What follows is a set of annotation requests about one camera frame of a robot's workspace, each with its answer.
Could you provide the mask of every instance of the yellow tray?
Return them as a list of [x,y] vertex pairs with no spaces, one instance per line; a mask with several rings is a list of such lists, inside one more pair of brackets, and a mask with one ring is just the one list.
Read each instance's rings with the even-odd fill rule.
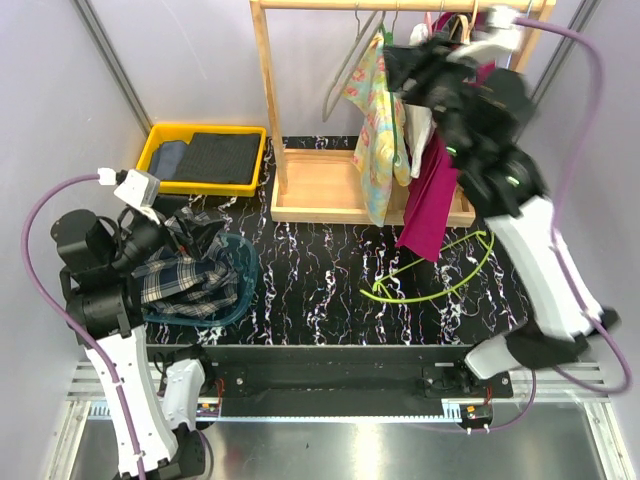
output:
[[252,197],[258,187],[258,175],[262,164],[262,154],[265,148],[267,130],[263,127],[225,127],[219,125],[184,125],[174,123],[161,123],[154,125],[147,138],[147,143],[142,150],[137,170],[148,171],[151,164],[153,152],[164,142],[182,140],[190,143],[194,133],[222,133],[233,135],[246,135],[250,133],[260,134],[260,146],[258,147],[258,157],[253,169],[253,178],[249,185],[234,185],[221,183],[195,183],[195,182],[160,182],[160,193],[177,193],[182,195],[202,194],[202,195],[225,195]]

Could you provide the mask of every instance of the blue basket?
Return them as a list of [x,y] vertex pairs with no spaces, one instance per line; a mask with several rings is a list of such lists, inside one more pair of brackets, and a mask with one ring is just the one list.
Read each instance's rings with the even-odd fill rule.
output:
[[253,292],[258,278],[258,254],[249,241],[240,235],[221,233],[218,239],[227,249],[233,266],[238,272],[238,301],[235,305],[214,313],[209,318],[197,320],[193,318],[170,315],[145,315],[147,322],[168,323],[171,325],[187,325],[190,327],[226,327],[241,319],[251,304]]

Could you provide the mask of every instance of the clothing rack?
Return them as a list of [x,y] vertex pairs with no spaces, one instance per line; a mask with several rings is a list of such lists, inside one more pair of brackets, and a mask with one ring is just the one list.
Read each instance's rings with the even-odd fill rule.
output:
[[[556,0],[477,0],[479,10],[507,5],[547,21]],[[349,150],[285,149],[282,143],[275,76],[267,29],[266,10],[385,10],[471,12],[474,0],[250,0],[251,16],[260,56],[269,123],[276,160],[271,217],[277,222],[371,224],[362,199],[360,176]],[[522,72],[540,32],[527,31],[522,48],[511,65]],[[385,223],[402,225],[408,190],[394,183]],[[468,227],[475,219],[473,206],[458,188],[453,196],[447,225]]]

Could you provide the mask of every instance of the black marble surface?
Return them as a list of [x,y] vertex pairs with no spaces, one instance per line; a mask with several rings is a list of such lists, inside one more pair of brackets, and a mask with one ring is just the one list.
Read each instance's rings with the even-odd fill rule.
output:
[[[356,137],[290,137],[291,148],[353,149]],[[226,231],[250,239],[261,271],[252,304],[236,324],[195,328],[147,325],[149,343],[202,344],[472,344],[526,321],[531,307],[500,245],[459,296],[383,304],[370,300],[373,282],[416,259],[395,243],[402,227],[274,223],[269,205],[275,175],[272,149],[265,153],[254,197],[208,197],[196,202],[226,220]],[[450,243],[482,228],[448,229]],[[437,264],[423,262],[386,282],[399,298],[445,290],[484,256],[476,241],[447,250]]]

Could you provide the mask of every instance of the pink cloth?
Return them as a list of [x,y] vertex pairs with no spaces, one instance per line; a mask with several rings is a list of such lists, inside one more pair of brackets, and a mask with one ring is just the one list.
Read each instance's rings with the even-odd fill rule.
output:
[[444,142],[434,133],[422,154],[420,177],[409,185],[404,229],[397,246],[407,247],[430,262],[438,261],[457,178]]

